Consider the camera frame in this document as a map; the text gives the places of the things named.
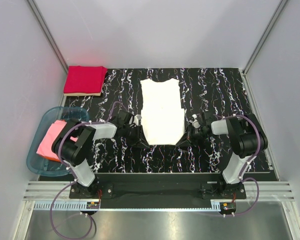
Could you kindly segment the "white t shirt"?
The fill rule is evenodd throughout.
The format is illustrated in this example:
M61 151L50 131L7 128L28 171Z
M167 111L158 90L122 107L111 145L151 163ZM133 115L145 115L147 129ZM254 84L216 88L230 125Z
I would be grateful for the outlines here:
M149 145L172 145L185 133L185 109L181 105L179 80L141 80L141 125Z

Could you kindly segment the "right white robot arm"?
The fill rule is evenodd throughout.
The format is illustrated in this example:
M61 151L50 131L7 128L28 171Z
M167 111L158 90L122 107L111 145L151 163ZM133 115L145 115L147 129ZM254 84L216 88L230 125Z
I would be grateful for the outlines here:
M268 148L268 138L253 113L222 117L204 112L192 116L176 146L197 146L213 135L227 135L232 150L231 158L217 181L218 195L226 199L243 182L243 176L252 161Z

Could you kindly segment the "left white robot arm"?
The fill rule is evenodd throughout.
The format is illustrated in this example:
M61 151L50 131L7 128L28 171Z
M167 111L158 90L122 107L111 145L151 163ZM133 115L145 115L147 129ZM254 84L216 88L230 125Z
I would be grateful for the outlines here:
M68 120L51 145L55 153L81 185L80 192L87 198L98 193L95 174L89 167L87 154L95 140L125 138L132 147L150 147L141 125L141 115L119 111L105 122Z

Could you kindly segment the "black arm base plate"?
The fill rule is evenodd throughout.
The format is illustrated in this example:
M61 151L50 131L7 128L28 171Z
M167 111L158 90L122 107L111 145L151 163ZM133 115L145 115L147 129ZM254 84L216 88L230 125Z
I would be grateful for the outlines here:
M98 173L92 186L74 185L71 199L110 200L112 203L152 202L160 206L198 207L208 200L245 200L243 185L222 193L218 173Z

